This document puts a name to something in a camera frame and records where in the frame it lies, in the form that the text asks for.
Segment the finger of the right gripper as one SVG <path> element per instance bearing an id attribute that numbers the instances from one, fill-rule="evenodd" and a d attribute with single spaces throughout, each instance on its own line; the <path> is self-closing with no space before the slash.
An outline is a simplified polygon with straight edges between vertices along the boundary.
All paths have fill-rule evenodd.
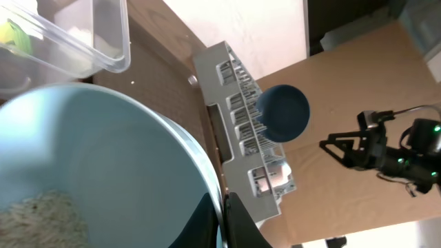
<path id="1" fill-rule="evenodd" d="M 355 138 L 362 138 L 361 132 L 345 132 L 328 135 L 319 146 L 346 168 L 365 168 L 365 155 L 353 148 Z"/>

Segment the light blue rice bowl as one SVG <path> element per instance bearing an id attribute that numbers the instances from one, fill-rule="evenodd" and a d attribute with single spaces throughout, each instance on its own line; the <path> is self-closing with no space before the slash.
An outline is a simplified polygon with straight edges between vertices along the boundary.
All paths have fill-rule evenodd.
<path id="1" fill-rule="evenodd" d="M 179 124 L 97 85 L 40 87 L 1 107 L 1 208 L 70 195 L 94 247 L 168 247 L 204 196 L 222 218 L 216 172 Z"/>

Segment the pink small cup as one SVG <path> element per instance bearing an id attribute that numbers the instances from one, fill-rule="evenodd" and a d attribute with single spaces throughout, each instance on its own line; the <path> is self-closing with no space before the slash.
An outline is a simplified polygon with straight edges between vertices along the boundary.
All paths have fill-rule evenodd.
<path id="1" fill-rule="evenodd" d="M 257 194 L 263 194 L 264 192 L 268 192 L 271 189 L 269 185 L 269 180 L 266 176 L 255 177 L 254 183 L 256 186 Z"/>

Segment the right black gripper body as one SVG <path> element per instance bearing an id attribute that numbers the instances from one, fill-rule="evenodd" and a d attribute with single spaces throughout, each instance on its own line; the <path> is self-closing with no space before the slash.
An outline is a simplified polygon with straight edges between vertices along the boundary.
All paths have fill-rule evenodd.
<path id="1" fill-rule="evenodd" d="M 365 168 L 353 168 L 358 171 L 376 169 L 382 170 L 387 153 L 387 137 L 385 122 L 367 130 L 361 130 L 362 138 L 358 147 L 359 152 L 365 155 Z"/>

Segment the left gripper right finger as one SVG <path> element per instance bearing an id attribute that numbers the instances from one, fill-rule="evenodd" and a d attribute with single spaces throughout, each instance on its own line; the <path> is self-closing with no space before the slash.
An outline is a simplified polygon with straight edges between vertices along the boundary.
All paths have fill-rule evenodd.
<path id="1" fill-rule="evenodd" d="M 231 192 L 226 195 L 223 215 L 229 248 L 271 248 L 238 194 Z"/>

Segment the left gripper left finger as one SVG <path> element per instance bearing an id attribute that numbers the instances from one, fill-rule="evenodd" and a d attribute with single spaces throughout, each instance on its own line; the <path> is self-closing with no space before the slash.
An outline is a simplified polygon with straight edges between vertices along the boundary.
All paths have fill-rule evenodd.
<path id="1" fill-rule="evenodd" d="M 216 248 L 218 217 L 208 193 L 169 248 Z"/>

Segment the dark blue plate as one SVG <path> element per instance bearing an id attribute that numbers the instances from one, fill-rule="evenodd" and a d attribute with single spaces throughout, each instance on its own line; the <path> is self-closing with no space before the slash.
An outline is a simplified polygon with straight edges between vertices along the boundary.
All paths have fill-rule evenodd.
<path id="1" fill-rule="evenodd" d="M 256 102 L 258 121 L 266 127 L 263 136 L 276 143 L 298 138 L 306 129 L 311 110 L 307 97 L 291 85 L 265 90 Z"/>

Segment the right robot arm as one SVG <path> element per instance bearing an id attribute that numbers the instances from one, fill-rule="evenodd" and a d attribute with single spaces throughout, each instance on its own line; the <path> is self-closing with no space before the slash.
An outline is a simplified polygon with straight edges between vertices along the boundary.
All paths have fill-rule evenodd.
<path id="1" fill-rule="evenodd" d="M 348 169 L 376 170 L 379 179 L 403 184 L 412 197 L 415 192 L 426 194 L 440 186 L 440 121 L 415 119 L 401 134 L 398 148 L 387 145 L 385 127 L 397 115 L 423 108 L 361 112 L 359 131 L 330 134 L 319 146 Z"/>

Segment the blue small cup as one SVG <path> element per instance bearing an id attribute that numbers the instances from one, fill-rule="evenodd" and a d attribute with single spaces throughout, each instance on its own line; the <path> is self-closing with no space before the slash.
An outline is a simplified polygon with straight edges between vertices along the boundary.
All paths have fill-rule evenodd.
<path id="1" fill-rule="evenodd" d="M 289 182 L 291 167 L 287 163 L 281 163 L 276 166 L 272 183 L 277 187 Z"/>

